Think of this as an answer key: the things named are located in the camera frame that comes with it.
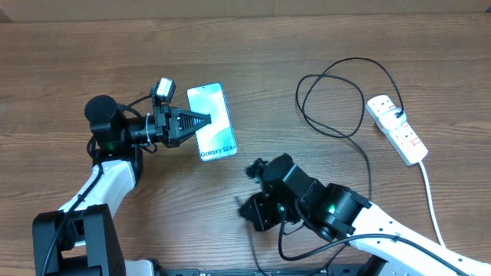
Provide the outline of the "Galaxy S24 smartphone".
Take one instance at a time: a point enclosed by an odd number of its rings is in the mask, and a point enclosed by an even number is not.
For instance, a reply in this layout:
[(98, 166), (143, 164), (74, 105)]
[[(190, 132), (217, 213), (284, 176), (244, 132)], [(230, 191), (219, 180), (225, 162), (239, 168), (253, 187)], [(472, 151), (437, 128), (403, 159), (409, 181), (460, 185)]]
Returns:
[(192, 87), (186, 95), (192, 112), (211, 118), (211, 123), (196, 131), (200, 159), (207, 162), (235, 155), (238, 147), (221, 83)]

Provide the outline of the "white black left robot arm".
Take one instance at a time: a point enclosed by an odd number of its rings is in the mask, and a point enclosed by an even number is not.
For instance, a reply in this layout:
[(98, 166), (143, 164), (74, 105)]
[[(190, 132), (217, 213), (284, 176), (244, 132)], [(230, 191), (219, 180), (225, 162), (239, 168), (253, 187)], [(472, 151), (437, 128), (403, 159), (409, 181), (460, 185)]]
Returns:
[[(84, 109), (93, 136), (90, 178), (57, 211), (32, 222), (37, 275), (163, 275), (155, 259), (124, 258), (113, 217), (140, 181), (143, 152), (150, 144), (178, 147), (211, 124), (209, 114), (171, 107), (153, 97), (152, 115), (142, 117), (107, 95), (92, 98)], [(126, 113), (134, 113), (132, 118)]]

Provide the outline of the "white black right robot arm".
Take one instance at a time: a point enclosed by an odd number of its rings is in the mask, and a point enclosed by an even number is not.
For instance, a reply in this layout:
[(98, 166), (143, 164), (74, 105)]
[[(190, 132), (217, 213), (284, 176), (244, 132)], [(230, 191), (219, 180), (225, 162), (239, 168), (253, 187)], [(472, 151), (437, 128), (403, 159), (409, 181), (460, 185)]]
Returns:
[(283, 154), (268, 162), (257, 159), (245, 170), (262, 187), (239, 208), (257, 232), (302, 222), (326, 245), (299, 261), (337, 245), (371, 254), (366, 275), (488, 275), (487, 263), (460, 255), (390, 217), (378, 205), (347, 186), (323, 185)]

